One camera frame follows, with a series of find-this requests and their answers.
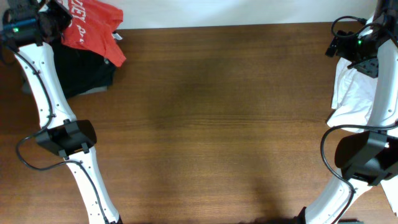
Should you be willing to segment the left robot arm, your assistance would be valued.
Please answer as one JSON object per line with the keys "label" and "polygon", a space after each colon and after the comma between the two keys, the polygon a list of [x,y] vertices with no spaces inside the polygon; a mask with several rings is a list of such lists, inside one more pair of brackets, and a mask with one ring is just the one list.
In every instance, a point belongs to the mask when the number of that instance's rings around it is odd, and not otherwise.
{"label": "left robot arm", "polygon": [[121,223],[103,182],[96,158],[93,125],[78,120],[58,79],[52,41],[61,38],[72,15],[57,1],[7,1],[2,16],[1,43],[21,65],[39,114],[40,129],[16,144],[18,159],[35,169],[21,155],[20,147],[34,139],[68,166],[80,191],[90,223]]}

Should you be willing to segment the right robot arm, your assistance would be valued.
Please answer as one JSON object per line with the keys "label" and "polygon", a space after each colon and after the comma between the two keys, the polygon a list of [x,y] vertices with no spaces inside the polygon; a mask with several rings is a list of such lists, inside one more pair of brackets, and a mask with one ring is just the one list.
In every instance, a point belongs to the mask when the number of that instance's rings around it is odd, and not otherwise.
{"label": "right robot arm", "polygon": [[397,0],[378,1],[372,21],[357,18],[357,32],[332,30],[326,55],[347,59],[349,69],[377,79],[373,108],[367,124],[342,124],[327,130],[358,129],[343,138],[335,152],[333,169],[320,151],[333,177],[322,194],[294,217],[294,223],[338,223],[363,193],[381,185],[397,212]]}

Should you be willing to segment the red t-shirt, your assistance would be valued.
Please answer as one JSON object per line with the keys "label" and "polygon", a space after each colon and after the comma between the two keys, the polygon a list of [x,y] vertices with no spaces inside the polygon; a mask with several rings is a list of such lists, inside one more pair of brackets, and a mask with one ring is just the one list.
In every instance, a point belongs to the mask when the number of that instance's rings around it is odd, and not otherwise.
{"label": "red t-shirt", "polygon": [[62,44],[89,50],[120,67],[126,60],[113,33],[124,19],[123,11],[96,0],[63,0],[59,2],[72,15],[70,25],[63,31]]}

